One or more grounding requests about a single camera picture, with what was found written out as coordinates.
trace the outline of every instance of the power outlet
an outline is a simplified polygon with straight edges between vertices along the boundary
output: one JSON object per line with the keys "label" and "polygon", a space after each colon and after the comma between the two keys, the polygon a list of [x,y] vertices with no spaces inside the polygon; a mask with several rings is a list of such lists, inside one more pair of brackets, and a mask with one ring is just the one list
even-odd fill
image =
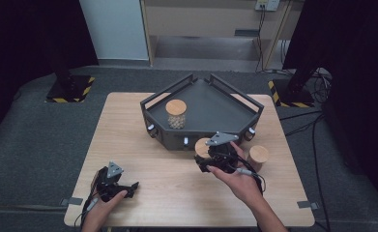
{"label": "power outlet", "polygon": [[280,0],[257,0],[255,4],[256,11],[262,11],[263,8],[267,12],[275,12],[278,8]]}

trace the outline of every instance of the black curtain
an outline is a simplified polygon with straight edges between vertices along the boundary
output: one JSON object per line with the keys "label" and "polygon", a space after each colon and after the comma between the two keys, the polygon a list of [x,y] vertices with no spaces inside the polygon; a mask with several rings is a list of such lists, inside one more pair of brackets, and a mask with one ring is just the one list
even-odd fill
{"label": "black curtain", "polygon": [[306,0],[283,67],[307,58],[333,76],[323,108],[345,161],[378,190],[378,4]]}
{"label": "black curtain", "polygon": [[0,0],[0,123],[22,84],[54,73],[31,15],[68,69],[98,64],[78,0]]}

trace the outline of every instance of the tripod base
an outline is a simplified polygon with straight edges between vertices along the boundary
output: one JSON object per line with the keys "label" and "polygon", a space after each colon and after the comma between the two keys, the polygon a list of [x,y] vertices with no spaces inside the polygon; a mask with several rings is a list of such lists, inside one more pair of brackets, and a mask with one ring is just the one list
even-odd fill
{"label": "tripod base", "polygon": [[58,80],[55,81],[45,102],[83,102],[92,87],[94,77],[90,75],[73,75],[74,83],[78,88],[78,93],[66,93]]}
{"label": "tripod base", "polygon": [[307,90],[303,89],[298,95],[291,95],[288,82],[286,79],[274,79],[268,83],[276,106],[314,107],[314,99]]}

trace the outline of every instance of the person's left hand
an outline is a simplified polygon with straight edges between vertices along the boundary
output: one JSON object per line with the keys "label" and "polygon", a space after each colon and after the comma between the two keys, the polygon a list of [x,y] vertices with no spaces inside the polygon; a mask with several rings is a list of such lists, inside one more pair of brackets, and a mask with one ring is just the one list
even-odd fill
{"label": "person's left hand", "polygon": [[97,232],[100,231],[106,222],[110,212],[125,198],[128,192],[122,190],[117,193],[109,201],[104,202],[101,200],[101,197],[97,194],[96,190],[94,192],[95,197],[98,197],[99,200],[92,210],[86,215],[86,218],[83,222],[82,232]]}

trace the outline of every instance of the white wall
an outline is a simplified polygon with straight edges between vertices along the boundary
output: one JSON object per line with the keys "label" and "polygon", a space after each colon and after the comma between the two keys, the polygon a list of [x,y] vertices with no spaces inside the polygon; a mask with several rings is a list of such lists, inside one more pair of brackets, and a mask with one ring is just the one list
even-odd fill
{"label": "white wall", "polygon": [[139,0],[80,0],[99,59],[149,60]]}

